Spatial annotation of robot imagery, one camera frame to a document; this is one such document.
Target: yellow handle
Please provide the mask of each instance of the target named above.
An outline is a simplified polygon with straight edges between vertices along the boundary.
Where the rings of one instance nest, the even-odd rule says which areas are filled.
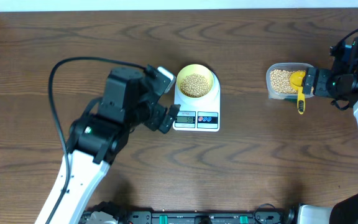
[[[302,93],[303,91],[303,87],[298,87],[298,112],[299,114],[303,114],[303,112],[305,112],[305,106],[306,106],[306,101],[305,101],[305,94]]]

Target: wooden table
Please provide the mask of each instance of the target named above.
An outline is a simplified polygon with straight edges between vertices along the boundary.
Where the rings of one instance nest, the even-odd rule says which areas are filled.
[[[252,210],[261,203],[333,206],[358,192],[358,129],[329,99],[268,98],[274,63],[330,68],[358,28],[358,9],[0,13],[0,223],[37,218],[62,161],[47,98],[52,67],[99,56],[177,73],[203,62],[221,81],[221,130],[153,133],[139,126],[89,205]],[[59,69],[55,101],[66,135],[112,65]],[[161,100],[173,103],[173,92]]]

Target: white wall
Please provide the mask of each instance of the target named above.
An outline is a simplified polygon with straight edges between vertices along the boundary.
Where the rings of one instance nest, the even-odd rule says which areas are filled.
[[[0,0],[0,12],[358,7],[358,0]]]

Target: yellow bowl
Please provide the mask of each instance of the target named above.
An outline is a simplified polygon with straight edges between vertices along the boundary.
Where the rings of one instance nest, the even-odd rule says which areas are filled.
[[[181,83],[187,76],[192,75],[192,74],[198,74],[198,75],[204,76],[208,81],[208,86],[209,86],[208,92],[211,91],[212,86],[214,85],[214,77],[212,75],[212,72],[207,67],[205,67],[203,65],[194,64],[194,65],[187,65],[186,67],[181,69],[177,76],[177,88],[181,92],[182,92],[182,90],[180,88]]]

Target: green connector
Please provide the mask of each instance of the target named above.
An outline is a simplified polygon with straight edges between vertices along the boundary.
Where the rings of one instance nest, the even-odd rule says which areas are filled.
[[[248,217],[247,216],[240,216],[240,224],[248,224]]]
[[[160,224],[168,224],[168,217],[166,215],[160,215]]]

